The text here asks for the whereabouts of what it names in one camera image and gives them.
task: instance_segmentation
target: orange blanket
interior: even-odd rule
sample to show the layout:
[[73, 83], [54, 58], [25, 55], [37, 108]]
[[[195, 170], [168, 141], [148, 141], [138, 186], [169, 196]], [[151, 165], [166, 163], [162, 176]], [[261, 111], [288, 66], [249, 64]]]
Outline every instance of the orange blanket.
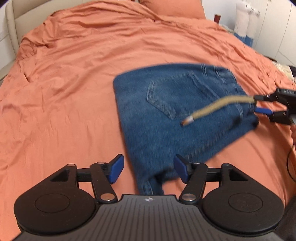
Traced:
[[[229, 68], [252, 95], [273, 92], [277, 86], [294, 88], [268, 59], [216, 23], [158, 16], [131, 1], [103, 0], [59, 11], [24, 36], [0, 88], [2, 241], [19, 233], [13, 213], [16, 198], [68, 163], [85, 168], [122, 153], [125, 168], [113, 187], [119, 197], [136, 193], [112, 81], [134, 68], [176, 62]], [[289, 127], [260, 117], [256, 130], [207, 164], [229, 162], [287, 203], [295, 190], [285, 166], [291, 144]], [[80, 186], [91, 192], [90, 185]], [[176, 180], [164, 190], [178, 195], [183, 187]], [[207, 185], [206, 192], [214, 187]]]

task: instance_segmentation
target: ribbed surface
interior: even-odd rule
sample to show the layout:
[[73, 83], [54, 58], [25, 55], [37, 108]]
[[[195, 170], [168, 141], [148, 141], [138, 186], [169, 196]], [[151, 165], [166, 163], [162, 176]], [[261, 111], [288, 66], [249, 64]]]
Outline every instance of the ribbed surface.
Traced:
[[174, 196], [125, 195], [103, 205], [82, 228], [55, 237], [23, 233], [17, 241], [280, 241], [274, 233], [260, 237], [225, 234], [206, 222], [195, 206], [182, 205]]

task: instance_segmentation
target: stuffed animal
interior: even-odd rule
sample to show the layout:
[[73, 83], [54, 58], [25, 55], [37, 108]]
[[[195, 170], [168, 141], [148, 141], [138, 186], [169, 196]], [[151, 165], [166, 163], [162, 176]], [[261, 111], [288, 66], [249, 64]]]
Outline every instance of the stuffed animal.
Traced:
[[255, 8], [253, 13], [251, 13], [250, 15], [246, 39], [244, 41], [244, 43], [250, 47], [253, 46], [259, 17], [260, 17], [260, 12], [258, 9]]
[[253, 11], [251, 5], [246, 1], [239, 1], [237, 3], [237, 19], [235, 22], [234, 35], [242, 42], [245, 41], [250, 14], [252, 14]]

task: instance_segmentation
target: back pocket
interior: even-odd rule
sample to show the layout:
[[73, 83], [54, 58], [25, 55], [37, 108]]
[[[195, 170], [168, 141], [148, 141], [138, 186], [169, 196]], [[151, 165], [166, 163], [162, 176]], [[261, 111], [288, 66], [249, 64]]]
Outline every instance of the back pocket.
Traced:
[[185, 118], [220, 98], [206, 84], [210, 79], [204, 76], [202, 78], [203, 80], [194, 72], [187, 72], [152, 80], [146, 99], [172, 120]]

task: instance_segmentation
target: wrinkled fabric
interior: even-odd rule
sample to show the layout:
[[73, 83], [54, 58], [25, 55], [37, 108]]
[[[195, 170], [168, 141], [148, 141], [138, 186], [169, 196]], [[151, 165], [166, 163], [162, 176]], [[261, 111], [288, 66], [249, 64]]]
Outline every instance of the wrinkled fabric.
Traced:
[[[0, 87], [0, 240], [20, 232], [13, 213], [17, 197], [68, 163], [85, 168], [122, 153], [125, 167], [113, 188], [118, 197], [136, 193], [112, 82], [132, 69], [180, 62], [225, 67], [249, 95], [294, 88], [270, 60], [216, 23], [158, 16], [131, 1], [58, 11], [25, 35]], [[286, 204], [295, 190], [285, 163], [290, 129], [259, 120], [254, 131], [206, 163], [235, 165]], [[79, 186], [92, 193], [90, 184]], [[215, 187], [207, 184], [205, 194]], [[183, 188], [179, 179], [163, 185], [166, 194], [179, 195]]]
[[218, 99], [246, 95], [233, 74], [211, 65], [133, 70], [113, 82], [127, 151], [141, 195], [162, 195], [176, 178], [173, 157], [205, 162], [258, 124], [254, 104], [227, 105], [188, 126], [180, 122]]

